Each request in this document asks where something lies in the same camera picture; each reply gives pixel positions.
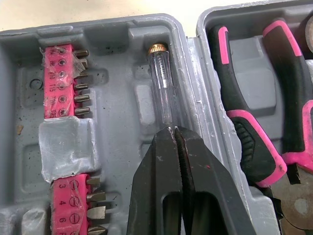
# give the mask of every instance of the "brass cap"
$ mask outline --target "brass cap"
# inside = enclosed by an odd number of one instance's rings
[[[166,46],[163,44],[154,44],[148,50],[148,55],[157,51],[167,51]]]

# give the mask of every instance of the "dirt speck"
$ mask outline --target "dirt speck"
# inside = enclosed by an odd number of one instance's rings
[[[21,134],[23,128],[24,128],[23,125],[18,125],[18,126],[17,126],[17,134],[18,134],[18,135]]]

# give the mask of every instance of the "tool case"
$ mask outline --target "tool case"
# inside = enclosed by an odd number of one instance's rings
[[[86,117],[95,122],[101,164],[101,170],[91,175],[100,177],[100,190],[107,197],[107,216],[100,224],[109,235],[126,234],[133,176],[159,130],[147,51],[162,42],[169,50],[182,126],[197,132],[228,169],[256,233],[279,235],[271,199],[249,186],[241,170],[241,144],[222,104],[207,31],[216,24],[231,29],[239,87],[280,153],[283,98],[261,35],[273,19],[282,17],[300,37],[297,32],[312,11],[311,0],[216,7],[200,15],[195,38],[186,38],[180,23],[165,14],[1,32],[0,234],[50,234],[51,191],[41,175],[38,143],[38,127],[44,121],[40,49],[63,44],[89,51],[89,76],[83,79],[89,83],[91,113]]]

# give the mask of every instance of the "tool case compartment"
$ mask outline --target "tool case compartment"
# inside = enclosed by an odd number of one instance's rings
[[[24,214],[38,208],[49,228],[50,185],[42,176],[38,127],[44,120],[40,49],[71,43],[87,49],[91,109],[107,193],[109,234],[126,234],[133,175],[158,131],[147,61],[149,46],[170,51],[181,121],[200,132],[181,25],[168,15],[51,25],[0,34],[0,234],[21,234]]]
[[[284,103],[280,83],[267,56],[263,44],[262,32],[275,18],[283,18],[294,34],[305,59],[311,59],[312,53],[305,42],[304,28],[312,16],[311,1],[258,2],[228,7],[215,7],[203,12],[198,20],[197,35],[199,48],[203,52],[203,66],[207,90],[212,91],[212,100],[217,110],[219,128],[223,135],[231,173],[242,189],[243,200],[257,234],[280,234],[277,219],[269,198],[259,194],[254,187],[248,187],[245,175],[239,165],[241,144],[222,107],[220,81],[214,69],[208,42],[208,32],[216,25],[228,29],[231,58],[241,93],[261,127],[273,142],[278,153],[282,153],[284,123]]]

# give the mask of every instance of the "clear tape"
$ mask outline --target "clear tape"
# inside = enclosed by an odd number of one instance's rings
[[[57,51],[64,50],[66,52],[66,53],[64,53],[64,55],[58,55],[59,59],[62,59],[62,58],[65,59],[66,57],[68,57],[68,53],[67,53],[68,51],[65,50],[63,47],[55,46],[54,48]],[[47,68],[49,70],[49,72],[52,72],[55,74],[56,73],[55,62],[52,63],[51,61],[47,61],[44,49],[40,48],[40,52],[43,55],[42,66]],[[56,77],[57,81],[64,82],[66,86],[69,86],[73,82],[73,79],[78,77],[80,75],[80,73],[85,70],[85,67],[82,64],[82,62],[76,57],[76,55],[72,51],[71,51],[71,53],[72,53],[72,58],[73,58],[72,78],[68,79],[69,74],[64,74],[63,76],[60,76],[59,74],[57,74],[58,76]]]
[[[44,235],[47,228],[47,212],[42,208],[27,211],[22,218],[22,235]]]
[[[100,168],[91,118],[45,119],[39,126],[39,146],[42,176],[49,183]]]

